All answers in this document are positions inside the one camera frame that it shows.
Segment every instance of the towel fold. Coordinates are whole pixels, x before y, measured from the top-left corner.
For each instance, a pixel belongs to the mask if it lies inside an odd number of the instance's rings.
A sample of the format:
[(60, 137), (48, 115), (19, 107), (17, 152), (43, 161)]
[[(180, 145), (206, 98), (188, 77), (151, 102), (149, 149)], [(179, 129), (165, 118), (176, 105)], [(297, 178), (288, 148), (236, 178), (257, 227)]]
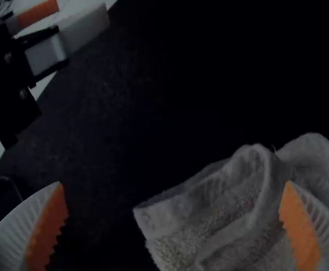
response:
[(329, 141), (306, 134), (276, 153), (243, 146), (134, 209), (161, 271), (291, 270), (278, 218), (292, 180), (329, 207)]

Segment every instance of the orange serrated edge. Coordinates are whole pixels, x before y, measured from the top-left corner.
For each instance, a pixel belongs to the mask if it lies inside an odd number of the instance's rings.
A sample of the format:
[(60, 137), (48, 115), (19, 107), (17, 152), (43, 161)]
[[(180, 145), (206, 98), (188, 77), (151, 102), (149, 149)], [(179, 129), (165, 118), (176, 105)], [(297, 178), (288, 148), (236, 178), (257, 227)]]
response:
[(60, 183), (47, 201), (31, 235), (25, 253), (28, 270), (45, 271), (50, 255), (54, 252), (53, 247), (57, 243), (57, 236), (61, 234), (60, 228), (65, 225), (67, 217), (64, 188)]
[(301, 199), (289, 181), (285, 184), (279, 216), (291, 241), (298, 271), (315, 271), (322, 259), (317, 234)]

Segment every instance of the orange item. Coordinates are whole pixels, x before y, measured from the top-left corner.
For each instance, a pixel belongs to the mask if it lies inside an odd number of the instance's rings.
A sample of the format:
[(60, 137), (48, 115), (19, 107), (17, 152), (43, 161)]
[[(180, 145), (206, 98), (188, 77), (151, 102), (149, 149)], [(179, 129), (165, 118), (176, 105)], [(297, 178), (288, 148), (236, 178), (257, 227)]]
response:
[(67, 217), (64, 189), (60, 184), (46, 203), (31, 235), (25, 254), (28, 270), (45, 271), (50, 255), (54, 252), (57, 236), (61, 234), (60, 228), (65, 225)]
[(322, 259), (317, 234), (291, 182), (285, 185), (279, 214), (291, 240), (297, 269), (315, 271)]
[(47, 0), (18, 15), (18, 24), (22, 28), (26, 28), (58, 11), (59, 6), (57, 0)]

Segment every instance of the black carpet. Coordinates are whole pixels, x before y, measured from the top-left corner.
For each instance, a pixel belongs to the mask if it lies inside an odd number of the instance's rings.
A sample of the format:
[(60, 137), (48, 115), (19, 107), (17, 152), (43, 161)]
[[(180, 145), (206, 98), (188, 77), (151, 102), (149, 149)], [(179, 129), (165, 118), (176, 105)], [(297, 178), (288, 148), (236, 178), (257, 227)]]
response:
[(319, 31), (210, 3), (119, 0), (109, 14), (111, 28), (54, 77), (42, 117), (0, 161), (0, 175), (34, 191), (64, 185), (70, 219), (50, 270), (156, 270), (135, 205), (243, 144), (329, 138)]

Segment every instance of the white table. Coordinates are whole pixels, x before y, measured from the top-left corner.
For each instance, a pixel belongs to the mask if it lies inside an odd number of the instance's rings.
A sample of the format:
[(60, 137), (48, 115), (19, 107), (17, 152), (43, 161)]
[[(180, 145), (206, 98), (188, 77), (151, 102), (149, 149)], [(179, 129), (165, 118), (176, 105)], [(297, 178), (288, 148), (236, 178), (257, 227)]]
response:
[[(18, 13), (23, 11), (29, 7), (32, 7), (43, 0), (14, 0), (12, 3), (11, 9), (14, 13)], [(18, 36), (22, 36), (24, 34), (28, 34), (34, 31), (38, 31), (40, 29), (47, 28), (50, 25), (53, 25), (56, 21), (60, 21), (72, 14), (80, 12), (81, 10), (96, 4), (105, 2), (107, 9), (109, 9), (117, 0), (57, 0), (59, 4), (60, 12), (57, 14), (53, 14), (33, 25), (21, 31)], [(38, 99), (41, 93), (44, 91), (48, 83), (55, 76), (55, 73), (47, 76), (43, 80), (37, 83), (37, 86), (31, 90), (35, 99)], [(0, 157), (4, 153), (4, 148), (0, 143)]]

